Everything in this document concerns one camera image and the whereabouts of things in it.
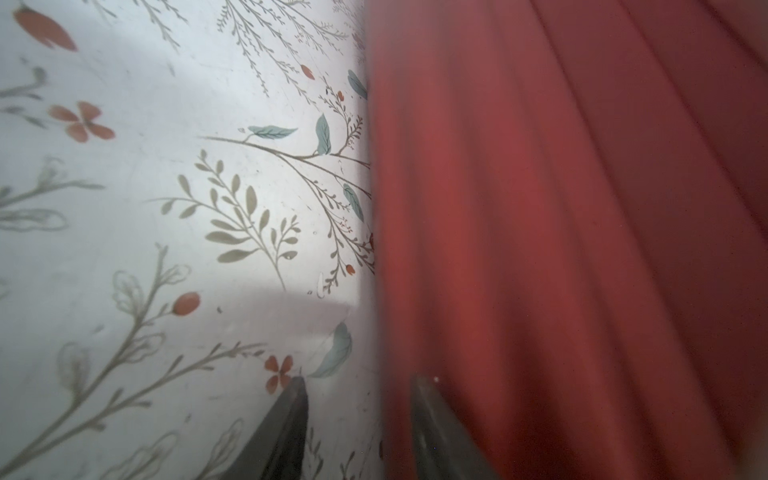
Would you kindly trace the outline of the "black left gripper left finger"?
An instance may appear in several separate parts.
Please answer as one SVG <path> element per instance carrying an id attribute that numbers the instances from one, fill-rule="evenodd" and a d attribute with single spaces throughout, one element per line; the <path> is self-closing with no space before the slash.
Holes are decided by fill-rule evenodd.
<path id="1" fill-rule="evenodd" d="M 299 480 L 302 477 L 308 418 L 309 398 L 305 380 L 294 377 L 222 479 Z"/>

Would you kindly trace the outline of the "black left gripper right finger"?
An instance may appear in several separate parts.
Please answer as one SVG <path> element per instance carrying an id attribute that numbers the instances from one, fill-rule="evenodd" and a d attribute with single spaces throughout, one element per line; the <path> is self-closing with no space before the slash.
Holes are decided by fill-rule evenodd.
<path id="1" fill-rule="evenodd" d="M 413 379 L 410 409 L 412 450 L 419 479 L 500 478 L 433 380 Z"/>

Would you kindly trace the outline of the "red hard-shell suitcase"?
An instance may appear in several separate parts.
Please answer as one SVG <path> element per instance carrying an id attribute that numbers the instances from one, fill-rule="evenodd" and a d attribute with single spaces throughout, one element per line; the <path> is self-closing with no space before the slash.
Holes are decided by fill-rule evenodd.
<path id="1" fill-rule="evenodd" d="M 370 1 L 384 461 L 767 475 L 767 5 Z"/>

